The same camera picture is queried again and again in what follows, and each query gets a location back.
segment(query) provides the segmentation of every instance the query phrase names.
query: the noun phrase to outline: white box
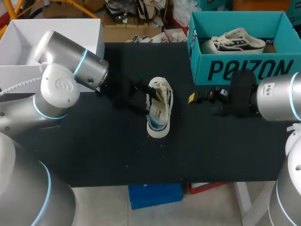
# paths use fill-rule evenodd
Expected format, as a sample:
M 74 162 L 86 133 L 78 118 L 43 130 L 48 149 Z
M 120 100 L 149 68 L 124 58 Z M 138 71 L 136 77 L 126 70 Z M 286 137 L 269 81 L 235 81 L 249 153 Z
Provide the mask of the white box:
M 100 19 L 12 20 L 0 40 L 0 88 L 2 90 L 29 79 L 41 77 L 34 51 L 45 32 L 54 30 L 103 58 L 103 27 Z M 92 90 L 80 85 L 81 92 Z M 16 89 L 32 93 L 40 82 Z

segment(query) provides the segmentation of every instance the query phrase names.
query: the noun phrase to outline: white metal frame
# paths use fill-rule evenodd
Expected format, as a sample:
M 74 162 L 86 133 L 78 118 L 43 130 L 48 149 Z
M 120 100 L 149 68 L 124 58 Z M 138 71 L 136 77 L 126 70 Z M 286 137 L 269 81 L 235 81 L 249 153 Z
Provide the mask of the white metal frame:
M 275 181 L 265 182 L 263 190 L 256 197 L 255 201 L 251 203 L 246 183 L 234 183 L 243 226 L 256 226 L 263 215 L 268 211 L 269 197 L 274 184 Z

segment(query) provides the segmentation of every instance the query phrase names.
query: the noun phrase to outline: white sneaker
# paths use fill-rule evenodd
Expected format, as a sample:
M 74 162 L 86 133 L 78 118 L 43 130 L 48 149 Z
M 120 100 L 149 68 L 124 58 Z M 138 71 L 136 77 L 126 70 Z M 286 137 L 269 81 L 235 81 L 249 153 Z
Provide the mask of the white sneaker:
M 173 90 L 167 80 L 161 77 L 153 78 L 149 86 L 157 90 L 161 102 L 146 94 L 146 109 L 150 111 L 146 116 L 146 129 L 150 136 L 162 138 L 168 134 L 170 128 L 170 114 L 174 102 Z
M 220 37 L 212 37 L 202 47 L 203 54 L 263 53 L 265 42 L 249 35 L 244 28 L 237 28 Z

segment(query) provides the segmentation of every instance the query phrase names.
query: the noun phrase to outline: black tabletop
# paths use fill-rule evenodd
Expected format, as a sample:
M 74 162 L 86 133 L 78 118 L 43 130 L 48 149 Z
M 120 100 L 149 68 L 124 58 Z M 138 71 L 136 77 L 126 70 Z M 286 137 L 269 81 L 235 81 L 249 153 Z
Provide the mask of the black tabletop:
M 81 93 L 60 127 L 16 141 L 71 186 L 276 180 L 285 158 L 288 124 L 211 115 L 212 105 L 188 105 L 197 89 L 186 43 L 107 43 L 110 68 L 133 79 L 165 77 L 174 90 L 169 134 L 148 136 L 146 117 L 116 111 L 105 97 Z M 6 99 L 24 97 L 10 94 Z M 145 104 L 145 96 L 137 97 Z

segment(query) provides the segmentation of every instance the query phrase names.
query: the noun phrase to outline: teal shoe box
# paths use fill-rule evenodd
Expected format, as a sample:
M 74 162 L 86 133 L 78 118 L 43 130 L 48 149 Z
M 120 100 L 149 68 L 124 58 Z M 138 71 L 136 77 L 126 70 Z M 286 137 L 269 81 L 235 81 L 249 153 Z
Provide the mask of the teal shoe box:
M 287 17 L 293 26 L 301 24 L 301 0 L 292 0 L 287 12 Z
M 215 11 L 218 7 L 229 3 L 229 0 L 196 0 L 202 11 Z
M 277 53 L 202 54 L 200 44 L 243 27 L 253 37 L 274 44 Z M 229 85 L 233 71 L 251 69 L 257 81 L 301 71 L 301 40 L 285 12 L 197 12 L 187 40 L 196 85 Z

